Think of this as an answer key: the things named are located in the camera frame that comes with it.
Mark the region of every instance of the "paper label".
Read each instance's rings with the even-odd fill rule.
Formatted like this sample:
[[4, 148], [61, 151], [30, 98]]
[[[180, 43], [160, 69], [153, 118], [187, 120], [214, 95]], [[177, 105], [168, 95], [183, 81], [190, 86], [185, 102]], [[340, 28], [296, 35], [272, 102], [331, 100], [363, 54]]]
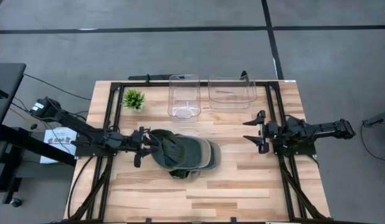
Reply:
[[[71, 153], [75, 155], [76, 146], [71, 144], [71, 141], [76, 140], [77, 133], [69, 128], [55, 128], [53, 130], [48, 129], [44, 134], [44, 142], [64, 151], [66, 153]], [[56, 162], [53, 159], [41, 156], [40, 163], [48, 164]]]
[[38, 108], [40, 108], [40, 109], [43, 109], [43, 105], [42, 104], [40, 104], [40, 103], [35, 103], [35, 106], [37, 106]]

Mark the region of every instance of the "black metal frame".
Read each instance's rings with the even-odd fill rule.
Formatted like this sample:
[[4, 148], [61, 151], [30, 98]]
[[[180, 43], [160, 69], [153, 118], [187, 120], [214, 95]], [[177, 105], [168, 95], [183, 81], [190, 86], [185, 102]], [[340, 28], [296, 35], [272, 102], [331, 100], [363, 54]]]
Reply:
[[73, 155], [57, 149], [30, 136], [30, 132], [22, 128], [10, 128], [0, 125], [0, 141], [6, 141], [14, 146], [34, 152], [38, 155], [63, 162], [70, 166], [76, 166], [76, 159]]
[[[223, 84], [234, 86], [233, 84], [235, 84], [235, 83], [224, 82]], [[282, 103], [280, 85], [279, 85], [278, 81], [255, 82], [255, 84], [256, 84], [256, 87], [261, 86], [261, 87], [264, 87], [266, 89], [266, 95], [267, 95], [267, 101], [269, 104], [269, 112], [270, 112], [271, 121], [277, 122], [276, 115], [275, 115], [275, 109], [274, 109], [274, 105], [273, 105], [273, 99], [272, 99], [272, 90], [274, 90], [275, 96], [277, 99], [279, 113], [281, 116], [281, 123], [284, 124], [285, 123], [285, 112], [284, 112], [284, 107], [283, 107], [283, 103]], [[158, 82], [150, 81], [149, 76], [147, 77], [145, 82], [142, 81], [142, 82], [129, 82], [129, 83], [112, 83], [111, 87], [110, 87], [110, 94], [108, 97], [107, 111], [105, 113], [104, 128], [108, 128], [110, 123], [111, 123], [110, 115], [112, 112], [112, 106], [114, 104], [115, 92], [118, 91], [118, 99], [115, 102], [116, 103], [115, 117], [114, 117], [114, 121], [111, 124], [111, 126], [118, 126], [119, 125], [120, 111], [121, 111], [121, 99], [122, 99], [123, 90], [125, 89], [125, 87], [138, 87], [138, 86], [163, 86], [163, 87], [166, 87], [166, 86], [169, 86], [169, 83], [168, 82], [161, 82], [161, 81], [158, 81]], [[200, 86], [208, 86], [208, 82], [201, 82]], [[97, 184], [97, 182], [98, 182], [99, 174], [100, 174], [101, 166], [102, 166], [102, 160], [103, 160], [102, 157], [98, 157], [98, 159], [97, 159], [97, 163], [95, 166], [95, 172], [94, 172], [94, 176], [93, 176], [93, 183], [92, 183], [93, 186], [95, 184]], [[280, 164], [280, 168], [285, 165], [285, 160], [284, 160], [283, 155], [278, 155], [278, 161]], [[113, 162], [113, 157], [108, 157], [106, 169], [112, 168], [112, 162]], [[291, 171], [292, 171], [292, 178], [300, 188], [298, 170], [297, 170], [294, 156], [290, 157], [290, 165], [291, 165]], [[291, 198], [291, 194], [290, 194], [288, 180], [283, 175], [283, 170], [280, 170], [280, 172], [282, 175], [282, 183], [283, 183], [283, 188], [284, 188], [285, 200], [287, 203], [288, 217], [290, 220], [293, 220], [295, 218], [295, 214], [293, 212], [292, 198]], [[101, 202], [100, 202], [100, 209], [99, 209], [99, 214], [98, 214], [99, 220], [104, 220], [105, 207], [107, 204], [109, 181], [110, 181], [110, 178], [108, 177], [108, 179], [105, 181], [105, 183], [103, 185], [102, 197], [101, 197]], [[298, 198], [298, 203], [299, 203], [299, 209], [300, 209], [301, 217], [307, 218], [305, 206], [299, 198]], [[86, 216], [87, 220], [92, 219], [93, 206], [94, 206], [94, 203], [90, 204], [90, 207], [87, 210], [87, 216]]]
[[0, 153], [0, 192], [5, 192], [2, 203], [9, 204], [18, 191], [22, 178], [16, 177], [25, 149], [4, 143]]
[[8, 98], [8, 94], [0, 89], [0, 98]]

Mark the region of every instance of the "black desk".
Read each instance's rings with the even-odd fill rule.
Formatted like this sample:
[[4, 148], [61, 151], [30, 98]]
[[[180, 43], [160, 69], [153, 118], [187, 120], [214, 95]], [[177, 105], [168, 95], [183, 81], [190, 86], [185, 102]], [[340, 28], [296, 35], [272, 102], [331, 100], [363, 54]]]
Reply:
[[25, 68], [23, 63], [0, 63], [0, 90], [8, 94], [7, 98], [0, 99], [0, 125], [21, 84]]
[[52, 147], [31, 137], [31, 133], [22, 128], [10, 128], [2, 124], [4, 117], [21, 84], [26, 65], [23, 63], [0, 63], [0, 90], [7, 93], [0, 99], [0, 192], [7, 192], [3, 203], [10, 203], [12, 195], [18, 190], [21, 178], [16, 177], [25, 150], [75, 166], [73, 155]]

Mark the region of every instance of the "black stand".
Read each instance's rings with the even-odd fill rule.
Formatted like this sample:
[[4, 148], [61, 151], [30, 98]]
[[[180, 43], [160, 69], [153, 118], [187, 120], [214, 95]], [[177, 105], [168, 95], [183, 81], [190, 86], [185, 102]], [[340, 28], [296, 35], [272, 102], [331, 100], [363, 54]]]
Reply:
[[73, 167], [76, 166], [76, 160], [73, 155], [32, 138], [30, 133], [22, 128], [15, 130], [3, 124], [0, 125], [0, 141], [6, 141], [19, 148], [29, 150]]
[[0, 192], [5, 192], [2, 203], [11, 204], [14, 207], [21, 205], [21, 200], [13, 198], [14, 192], [18, 191], [21, 178], [16, 177], [19, 165], [22, 162], [23, 149], [5, 144], [0, 154]]

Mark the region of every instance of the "gray floor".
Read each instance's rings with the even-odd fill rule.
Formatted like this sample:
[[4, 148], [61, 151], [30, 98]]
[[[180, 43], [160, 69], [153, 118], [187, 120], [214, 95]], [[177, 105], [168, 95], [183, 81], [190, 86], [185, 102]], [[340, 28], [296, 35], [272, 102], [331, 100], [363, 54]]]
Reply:
[[[269, 8], [274, 26], [385, 24], [385, 1], [274, 0]], [[264, 24], [260, 1], [253, 0], [4, 0], [0, 7], [0, 29]], [[358, 133], [362, 119], [385, 110], [385, 30], [278, 31], [275, 37], [285, 79], [297, 80], [309, 122], [345, 118]], [[0, 62], [26, 63], [26, 73], [87, 97], [96, 80], [147, 73], [207, 77], [247, 70], [275, 78], [266, 31], [0, 35]], [[88, 109], [88, 102], [26, 77], [17, 94], [28, 107], [46, 95], [69, 111]], [[28, 127], [12, 113], [5, 122]], [[365, 129], [364, 138], [385, 157], [385, 128]], [[385, 223], [385, 162], [372, 158], [358, 136], [316, 146], [331, 215]], [[25, 166], [22, 175], [33, 177], [17, 193], [25, 204], [1, 205], [0, 194], [0, 223], [60, 220], [72, 169]]]

